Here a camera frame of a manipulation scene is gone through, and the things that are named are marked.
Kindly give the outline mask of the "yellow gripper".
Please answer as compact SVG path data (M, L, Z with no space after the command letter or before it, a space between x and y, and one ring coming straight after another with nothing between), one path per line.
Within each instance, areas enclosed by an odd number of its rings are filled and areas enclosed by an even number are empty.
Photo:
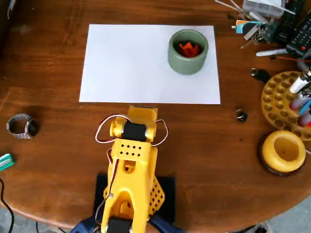
M157 108L130 105L127 116L136 124L151 126L157 120Z

